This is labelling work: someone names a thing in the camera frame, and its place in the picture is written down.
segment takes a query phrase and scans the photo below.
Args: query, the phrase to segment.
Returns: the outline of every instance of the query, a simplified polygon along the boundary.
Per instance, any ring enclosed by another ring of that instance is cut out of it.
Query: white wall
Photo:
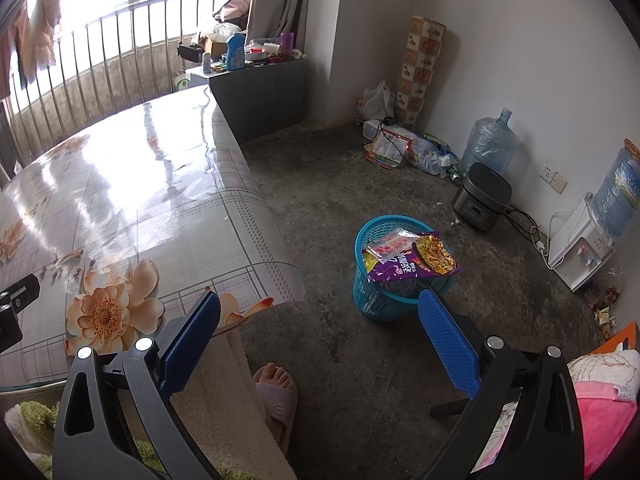
[[[386,80],[395,90],[413,4],[309,0],[305,50],[312,67],[312,118],[324,124],[352,120],[365,88]]]
[[[640,145],[640,48],[609,0],[415,0],[414,14],[448,27],[421,129],[461,155],[474,120],[510,108],[513,201],[545,229],[600,187],[625,137]],[[545,161],[562,195],[538,176]],[[640,321],[638,238],[618,247],[621,324]]]
[[[335,29],[340,0],[309,0],[305,53],[310,66],[308,114],[326,123],[329,82],[334,59]]]
[[[355,117],[365,88],[398,87],[414,0],[340,0],[328,118]]]

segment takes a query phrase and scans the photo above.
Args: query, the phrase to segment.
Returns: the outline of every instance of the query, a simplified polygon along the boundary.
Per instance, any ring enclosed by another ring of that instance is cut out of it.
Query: pink towel
[[[596,381],[574,383],[584,438],[584,477],[591,476],[607,459],[636,413],[636,402],[616,400],[613,384]]]

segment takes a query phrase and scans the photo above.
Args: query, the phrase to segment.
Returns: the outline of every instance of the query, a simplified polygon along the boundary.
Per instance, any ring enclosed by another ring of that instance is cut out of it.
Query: plastic container
[[[611,237],[619,237],[633,218],[639,192],[640,160],[622,148],[591,203],[593,217]]]
[[[518,137],[507,126],[510,117],[511,110],[503,108],[498,119],[486,117],[474,123],[458,164],[462,175],[466,175],[475,162],[482,162],[496,173],[504,175],[518,149]]]
[[[202,73],[211,73],[211,54],[209,52],[202,54]]]
[[[427,224],[408,216],[399,215],[379,216],[367,222],[360,229],[353,248],[356,259],[356,275],[353,279],[353,301],[355,301],[361,313],[375,321],[392,321],[415,310],[418,306],[417,298],[403,298],[385,290],[378,283],[369,282],[369,277],[362,261],[362,250],[366,243],[377,240],[395,227],[414,232],[433,231]],[[453,275],[433,278],[432,280],[420,280],[420,283],[423,286],[434,288],[440,294],[444,294],[453,283]]]
[[[226,69],[241,70],[244,68],[244,34],[236,32],[226,40]]]
[[[376,138],[380,129],[380,119],[372,119],[370,121],[364,121],[362,123],[362,136],[367,140],[373,140]]]
[[[283,32],[280,35],[280,49],[282,57],[290,61],[293,58],[293,32]]]

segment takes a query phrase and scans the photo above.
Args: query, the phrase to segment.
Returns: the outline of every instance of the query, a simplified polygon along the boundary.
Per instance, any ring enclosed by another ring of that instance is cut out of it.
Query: balcony railing
[[[140,0],[54,39],[56,65],[6,99],[25,166],[105,117],[176,90],[190,64],[176,54],[223,0]]]

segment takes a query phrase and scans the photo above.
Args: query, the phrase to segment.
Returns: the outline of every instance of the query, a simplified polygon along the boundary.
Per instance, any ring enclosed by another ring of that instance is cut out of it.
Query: slipper
[[[258,390],[260,398],[264,401],[264,405],[269,410],[271,418],[279,421],[284,426],[284,431],[280,436],[278,445],[284,453],[287,454],[289,449],[289,440],[291,438],[291,429],[293,428],[293,418],[296,416],[296,408],[298,406],[298,388],[296,382],[291,375],[291,383],[293,391],[273,386],[272,384],[259,383],[260,375],[264,370],[264,366],[254,374],[255,388]]]

